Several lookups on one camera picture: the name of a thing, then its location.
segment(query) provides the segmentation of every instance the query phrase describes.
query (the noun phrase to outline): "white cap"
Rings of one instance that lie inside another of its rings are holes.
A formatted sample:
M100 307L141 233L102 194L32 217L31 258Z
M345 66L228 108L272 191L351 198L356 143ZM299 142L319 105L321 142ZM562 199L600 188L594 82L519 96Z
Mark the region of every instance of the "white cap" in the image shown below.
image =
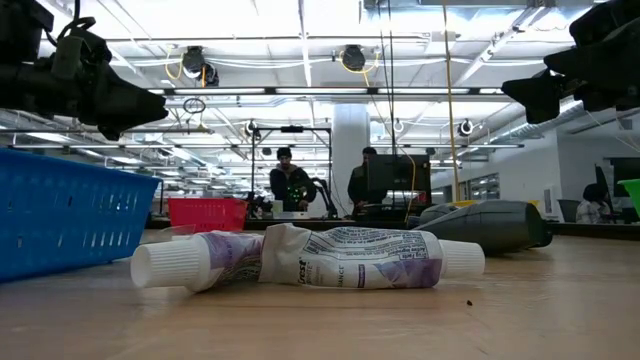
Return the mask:
M484 273L484 252L478 244L439 240L442 248L440 277L471 277Z
M199 253L195 241L141 245L131 258L131 279L138 287L188 287L198 279Z

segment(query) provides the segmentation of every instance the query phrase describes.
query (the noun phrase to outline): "blue basket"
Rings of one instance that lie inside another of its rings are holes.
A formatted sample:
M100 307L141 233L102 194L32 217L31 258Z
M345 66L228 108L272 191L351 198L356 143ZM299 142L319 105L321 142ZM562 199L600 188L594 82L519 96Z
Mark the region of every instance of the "blue basket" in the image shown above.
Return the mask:
M131 256L158 182L0 149L0 282Z

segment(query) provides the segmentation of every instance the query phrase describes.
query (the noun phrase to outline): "table surface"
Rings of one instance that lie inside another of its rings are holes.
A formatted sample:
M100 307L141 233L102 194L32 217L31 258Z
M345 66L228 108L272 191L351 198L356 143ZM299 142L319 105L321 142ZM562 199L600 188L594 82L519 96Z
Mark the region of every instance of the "table surface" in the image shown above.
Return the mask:
M3 359L638 359L640 243L558 237L422 290L134 289L128 263L0 287Z

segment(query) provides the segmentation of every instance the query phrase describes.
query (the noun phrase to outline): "red basket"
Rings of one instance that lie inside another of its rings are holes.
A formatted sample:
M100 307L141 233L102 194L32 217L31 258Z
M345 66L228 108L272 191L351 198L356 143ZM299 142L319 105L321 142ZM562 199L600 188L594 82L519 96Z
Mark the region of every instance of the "red basket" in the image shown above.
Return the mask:
M195 232L242 231L247 203L237 199L169 199L171 226L195 225Z

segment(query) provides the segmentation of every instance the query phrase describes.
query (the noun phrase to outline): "ceiling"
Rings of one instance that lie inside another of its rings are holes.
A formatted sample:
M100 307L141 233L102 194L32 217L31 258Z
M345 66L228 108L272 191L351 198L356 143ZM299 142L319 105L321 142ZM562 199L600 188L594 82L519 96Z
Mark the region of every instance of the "ceiling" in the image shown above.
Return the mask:
M57 34L71 19L73 1L39 2L56 17L53 34ZM368 83L384 89L391 86L393 59L394 87L442 90L447 86L448 44L453 86L495 92L503 81L530 77L544 69L545 55L572 46L568 24L592 5L585 0L559 0L537 2L559 7L527 8L528 2L449 1L446 34L442 6L428 0L391 1L391 20L388 2L382 1L379 16L371 0L84 0L81 16L96 18L92 31L107 40L114 55L111 65L118 75L144 88L199 87L184 74L178 79L172 77L180 73L178 63L186 46L200 45L205 47L207 61L219 72L221 87L365 88ZM518 31L512 30L514 25L518 25ZM341 51L350 44L359 45L367 58L366 68L371 70L366 76L346 71L339 61ZM54 48L43 40L41 55L52 51ZM482 125L476 132L486 132L491 138L492 132L522 117L523 109L506 96L478 96L480 90L475 91L476 95L454 94L454 124L469 119ZM400 143L449 142L446 91L427 94L396 94L393 107ZM244 178L250 173L250 149L229 147L248 144L244 127L252 120L259 126L330 127L334 104L357 102L366 106L372 122L390 126L387 96L199 96L207 108L198 115L183 110L187 98L168 96L171 114L167 119L137 128L135 134L125 134L117 143L137 148L85 148L74 151L74 159L111 167L146 166L151 173L187 190L203 187L197 184L199 181L188 179L213 177L220 190L238 192L247 188ZM30 122L19 122L16 116ZM48 121L9 112L0 118L5 129L41 131L10 139L19 144L116 144L68 118ZM74 132L42 135L47 129ZM322 177L327 176L326 140L323 134L274 132L263 145L306 144L308 148L294 149L294 157ZM211 146L153 147L175 144ZM390 144L390 138L382 132L372 136L372 144ZM47 151L62 156L55 149ZM423 153L424 149L409 151ZM267 161L275 160L273 155L258 156L265 169L272 166ZM266 185L266 171L257 173L260 188Z

